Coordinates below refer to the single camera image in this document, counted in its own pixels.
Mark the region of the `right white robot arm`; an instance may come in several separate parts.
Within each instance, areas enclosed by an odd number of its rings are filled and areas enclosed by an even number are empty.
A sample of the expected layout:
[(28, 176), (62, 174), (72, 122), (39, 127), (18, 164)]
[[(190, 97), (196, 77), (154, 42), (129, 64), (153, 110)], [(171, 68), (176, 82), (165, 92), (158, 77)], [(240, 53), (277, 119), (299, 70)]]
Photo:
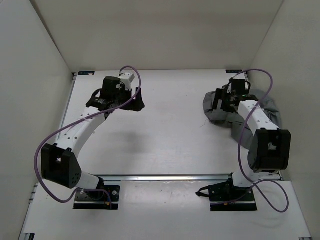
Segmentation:
[(240, 116), (243, 127), (248, 127), (253, 135), (247, 162), (239, 164), (239, 170), (231, 175), (232, 183), (224, 187), (224, 195), (229, 200), (240, 197), (242, 188), (289, 165), (291, 133), (269, 119), (259, 99), (250, 94), (250, 88), (247, 80), (231, 78), (226, 86), (216, 89), (212, 103), (214, 110)]

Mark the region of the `grey pleated skirt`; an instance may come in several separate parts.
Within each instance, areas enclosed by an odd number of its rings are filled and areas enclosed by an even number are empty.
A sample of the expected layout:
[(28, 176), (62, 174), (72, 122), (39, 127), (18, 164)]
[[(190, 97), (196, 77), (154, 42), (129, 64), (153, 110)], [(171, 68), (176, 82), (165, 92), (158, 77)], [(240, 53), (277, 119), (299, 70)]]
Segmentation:
[[(214, 125), (231, 129), (231, 137), (238, 142), (241, 136), (244, 119), (237, 113), (225, 112), (221, 109), (213, 109), (213, 102), (216, 96), (215, 91), (210, 91), (205, 94), (203, 99), (203, 111), (208, 120)], [(260, 103), (260, 107), (268, 118), (278, 127), (282, 127), (282, 120), (279, 108), (274, 100), (266, 96)]]

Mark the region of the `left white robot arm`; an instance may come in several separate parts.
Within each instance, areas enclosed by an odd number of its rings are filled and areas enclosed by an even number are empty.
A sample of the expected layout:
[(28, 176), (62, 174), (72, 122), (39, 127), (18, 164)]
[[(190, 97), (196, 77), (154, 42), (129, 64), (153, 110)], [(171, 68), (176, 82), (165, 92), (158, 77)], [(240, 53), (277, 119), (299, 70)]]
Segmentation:
[(82, 171), (78, 163), (79, 154), (95, 132), (114, 109), (141, 111), (145, 105), (139, 90), (133, 92), (132, 73), (106, 76), (100, 89), (91, 95), (86, 103), (81, 122), (70, 127), (54, 144), (46, 143), (40, 152), (41, 175), (45, 180), (69, 189), (87, 189), (93, 199), (104, 195), (105, 187), (101, 179)]

